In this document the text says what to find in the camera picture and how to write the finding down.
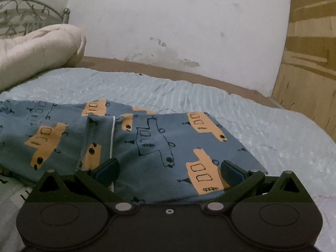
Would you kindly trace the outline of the light wooden wardrobe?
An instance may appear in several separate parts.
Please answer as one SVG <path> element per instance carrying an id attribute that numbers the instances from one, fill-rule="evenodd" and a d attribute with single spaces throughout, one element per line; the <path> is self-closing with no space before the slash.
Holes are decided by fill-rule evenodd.
<path id="1" fill-rule="evenodd" d="M 335 138 L 335 0 L 291 0 L 272 98 Z"/>

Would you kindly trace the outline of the cream rolled blanket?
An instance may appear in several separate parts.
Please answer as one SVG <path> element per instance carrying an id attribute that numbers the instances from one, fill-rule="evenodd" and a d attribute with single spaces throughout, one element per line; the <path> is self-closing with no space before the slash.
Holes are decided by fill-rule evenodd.
<path id="1" fill-rule="evenodd" d="M 1 91 L 52 69 L 73 67 L 84 56 L 84 32 L 73 25 L 50 25 L 1 39 Z"/>

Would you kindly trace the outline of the brown wooden bed frame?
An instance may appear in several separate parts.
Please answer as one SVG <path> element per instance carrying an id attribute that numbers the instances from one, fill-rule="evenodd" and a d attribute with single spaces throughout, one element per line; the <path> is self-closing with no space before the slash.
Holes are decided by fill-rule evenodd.
<path id="1" fill-rule="evenodd" d="M 89 68 L 101 72 L 134 72 L 144 74 L 151 77 L 171 79 L 173 81 L 185 80 L 193 84 L 202 84 L 209 87 L 216 87 L 226 91 L 228 94 L 239 95 L 264 106 L 279 108 L 278 104 L 271 97 L 265 97 L 256 90 L 250 90 L 237 85 L 219 81 L 216 79 L 204 77 L 197 74 L 182 72 L 177 70 L 166 69 L 135 62 L 125 62 L 117 59 L 95 58 L 84 56 L 82 60 L 76 64 L 77 68 Z"/>

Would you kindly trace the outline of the light blue textured bedspread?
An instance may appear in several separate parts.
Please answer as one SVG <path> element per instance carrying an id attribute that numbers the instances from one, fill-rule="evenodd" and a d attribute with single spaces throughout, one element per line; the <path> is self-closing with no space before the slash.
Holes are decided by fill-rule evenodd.
<path id="1" fill-rule="evenodd" d="M 104 98 L 159 114 L 208 112 L 256 157 L 271 175 L 292 170 L 323 216 L 317 240 L 335 251 L 335 142 L 301 113 L 270 108 L 238 95 L 187 81 L 127 72 L 62 68 L 1 93 L 1 100 L 79 104 Z"/>

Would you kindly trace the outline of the blue pants with orange trucks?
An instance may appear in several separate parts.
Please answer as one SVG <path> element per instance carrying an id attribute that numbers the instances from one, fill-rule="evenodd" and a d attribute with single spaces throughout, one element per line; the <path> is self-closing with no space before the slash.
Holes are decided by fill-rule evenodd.
<path id="1" fill-rule="evenodd" d="M 225 161 L 258 160 L 206 112 L 158 114 L 108 100 L 1 102 L 1 166 L 31 184 L 116 163 L 102 179 L 129 202 L 200 201 L 232 187 Z"/>

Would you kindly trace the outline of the metal scrollwork headboard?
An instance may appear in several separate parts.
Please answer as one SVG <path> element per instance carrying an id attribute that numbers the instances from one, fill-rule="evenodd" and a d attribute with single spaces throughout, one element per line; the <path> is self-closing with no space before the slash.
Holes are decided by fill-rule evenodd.
<path id="1" fill-rule="evenodd" d="M 67 24 L 70 9 L 58 12 L 37 0 L 1 0 L 1 39 L 22 37 L 45 26 Z"/>

